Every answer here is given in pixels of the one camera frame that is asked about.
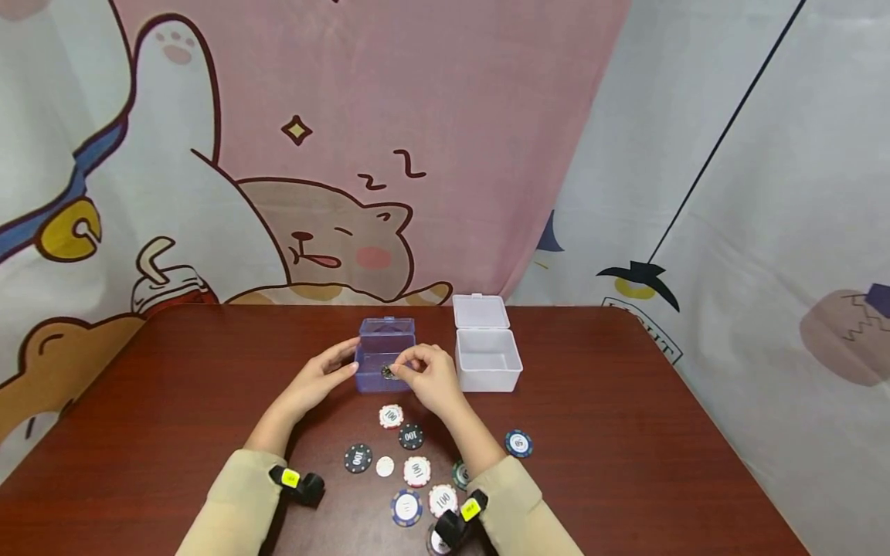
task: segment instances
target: person's right hand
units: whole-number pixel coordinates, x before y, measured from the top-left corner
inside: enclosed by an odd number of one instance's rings
[[[408,348],[399,354],[390,369],[411,387],[420,403],[440,419],[466,407],[454,359],[438,345],[421,343]]]

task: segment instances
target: white curtain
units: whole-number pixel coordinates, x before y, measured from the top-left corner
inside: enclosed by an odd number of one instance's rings
[[[634,312],[812,554],[884,555],[889,206],[886,0],[635,0],[511,302]]]

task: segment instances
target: witch hat drawing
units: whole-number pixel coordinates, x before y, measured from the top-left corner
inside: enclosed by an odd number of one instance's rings
[[[556,241],[556,232],[554,232],[554,213],[556,211],[550,211],[550,218],[547,219],[547,225],[544,228],[544,231],[541,232],[541,239],[538,240],[538,246],[535,247],[538,251],[549,251],[551,253],[561,253],[565,251],[562,247],[560,247],[559,242]]]
[[[659,274],[664,272],[657,264],[651,262],[631,261],[629,269],[621,267],[611,267],[596,273],[596,276],[614,276],[615,289],[617,289],[625,297],[631,299],[651,299],[655,294],[660,295],[666,302],[670,303],[677,312],[680,312],[680,304],[676,297],[670,291],[670,288],[661,281]]]

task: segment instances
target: cartoon tongue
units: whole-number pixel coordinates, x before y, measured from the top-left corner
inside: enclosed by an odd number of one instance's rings
[[[303,258],[309,259],[310,261],[329,269],[335,269],[342,264],[340,263],[340,259],[337,259],[336,257],[328,257],[324,254],[305,254],[303,255]]]

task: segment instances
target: pink cheek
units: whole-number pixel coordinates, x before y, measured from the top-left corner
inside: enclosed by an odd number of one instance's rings
[[[380,247],[362,247],[355,254],[355,260],[362,268],[380,270],[392,264],[392,254]]]

